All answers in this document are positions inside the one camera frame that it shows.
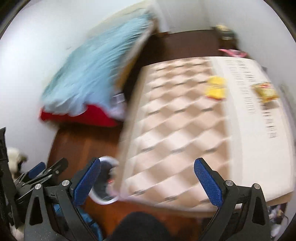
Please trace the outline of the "white trash bin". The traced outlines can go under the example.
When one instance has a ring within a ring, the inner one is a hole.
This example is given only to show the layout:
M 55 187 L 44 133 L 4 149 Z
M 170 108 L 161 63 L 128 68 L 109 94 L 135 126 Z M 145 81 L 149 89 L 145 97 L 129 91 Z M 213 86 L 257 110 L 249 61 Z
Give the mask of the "white trash bin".
M 111 156 L 103 156 L 99 159 L 101 171 L 88 195 L 97 204 L 109 205 L 118 201 L 118 195 L 112 190 L 112 171 L 119 162 Z

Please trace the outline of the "checkered beige table mat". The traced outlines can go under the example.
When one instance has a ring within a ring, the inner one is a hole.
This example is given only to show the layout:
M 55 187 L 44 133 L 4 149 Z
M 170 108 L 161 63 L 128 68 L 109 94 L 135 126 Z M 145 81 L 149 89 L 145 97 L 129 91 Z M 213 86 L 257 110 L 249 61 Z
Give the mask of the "checkered beige table mat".
M 205 96 L 210 76 L 226 98 Z M 197 57 L 145 66 L 119 142 L 114 191 L 120 199 L 208 216 L 215 211 L 196 177 L 201 157 L 239 186 L 258 183 L 268 205 L 289 202 L 295 150 L 281 100 L 263 104 L 252 85 L 268 82 L 254 60 Z

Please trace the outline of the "red bed sheet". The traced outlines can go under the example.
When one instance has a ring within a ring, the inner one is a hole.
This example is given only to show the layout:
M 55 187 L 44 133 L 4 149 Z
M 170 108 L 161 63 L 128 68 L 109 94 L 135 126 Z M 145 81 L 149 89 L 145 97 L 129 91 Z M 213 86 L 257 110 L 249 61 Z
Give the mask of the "red bed sheet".
M 100 107 L 87 105 L 86 111 L 77 116 L 69 114 L 53 114 L 46 112 L 44 108 L 40 112 L 40 120 L 54 121 L 57 123 L 79 123 L 89 126 L 100 126 L 112 128 L 119 125 L 119 122 L 110 118 Z

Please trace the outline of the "yellow snack bag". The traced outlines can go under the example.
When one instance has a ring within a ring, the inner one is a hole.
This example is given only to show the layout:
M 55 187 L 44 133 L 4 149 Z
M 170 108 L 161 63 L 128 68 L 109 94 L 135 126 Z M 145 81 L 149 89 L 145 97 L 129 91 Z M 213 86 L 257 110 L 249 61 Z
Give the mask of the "yellow snack bag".
M 270 82 L 257 83 L 251 86 L 263 103 L 278 99 L 278 94 Z

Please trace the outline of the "yellow red small box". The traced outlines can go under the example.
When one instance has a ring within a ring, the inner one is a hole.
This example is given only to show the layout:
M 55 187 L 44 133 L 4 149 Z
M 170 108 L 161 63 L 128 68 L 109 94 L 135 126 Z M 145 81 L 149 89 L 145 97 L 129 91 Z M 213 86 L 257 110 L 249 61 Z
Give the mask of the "yellow red small box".
M 207 80 L 205 96 L 215 100 L 226 98 L 226 79 L 221 76 L 210 76 Z

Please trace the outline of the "light blue duvet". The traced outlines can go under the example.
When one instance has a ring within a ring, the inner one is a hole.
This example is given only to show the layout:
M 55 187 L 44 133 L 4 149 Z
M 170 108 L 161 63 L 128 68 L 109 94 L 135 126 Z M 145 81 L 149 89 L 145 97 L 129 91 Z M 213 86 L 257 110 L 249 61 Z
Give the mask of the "light blue duvet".
M 74 50 L 42 93 L 43 109 L 78 116 L 88 105 L 111 109 L 115 81 L 126 54 L 152 24 L 148 11 L 119 18 Z

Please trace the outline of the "pink plush toy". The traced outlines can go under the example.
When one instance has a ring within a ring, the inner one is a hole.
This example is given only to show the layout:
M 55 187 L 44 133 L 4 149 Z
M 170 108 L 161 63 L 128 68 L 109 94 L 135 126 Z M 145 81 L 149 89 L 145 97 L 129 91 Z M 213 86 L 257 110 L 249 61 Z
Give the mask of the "pink plush toy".
M 246 52 L 234 49 L 218 49 L 220 52 L 230 56 L 230 57 L 237 57 L 237 58 L 244 58 L 247 56 Z

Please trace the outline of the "grey bedside stool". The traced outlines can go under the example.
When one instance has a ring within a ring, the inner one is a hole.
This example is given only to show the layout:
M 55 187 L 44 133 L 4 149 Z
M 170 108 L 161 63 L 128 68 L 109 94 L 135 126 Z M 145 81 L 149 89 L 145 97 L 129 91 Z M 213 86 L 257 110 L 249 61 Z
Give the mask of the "grey bedside stool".
M 224 25 L 211 26 L 211 29 L 215 32 L 221 44 L 237 42 L 236 33 L 232 29 Z

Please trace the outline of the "wooden bed frame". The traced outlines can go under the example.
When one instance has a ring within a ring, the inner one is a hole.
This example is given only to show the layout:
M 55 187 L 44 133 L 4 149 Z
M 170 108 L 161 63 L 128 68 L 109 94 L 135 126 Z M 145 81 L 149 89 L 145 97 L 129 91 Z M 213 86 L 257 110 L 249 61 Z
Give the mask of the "wooden bed frame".
M 128 79 L 128 76 L 135 65 L 137 59 L 139 58 L 144 46 L 146 45 L 148 39 L 151 35 L 159 32 L 158 20 L 149 20 L 149 25 L 146 30 L 136 39 L 132 44 L 132 48 L 124 55 L 120 62 L 118 75 L 114 82 L 114 87 L 116 90 L 123 90 L 123 87 Z

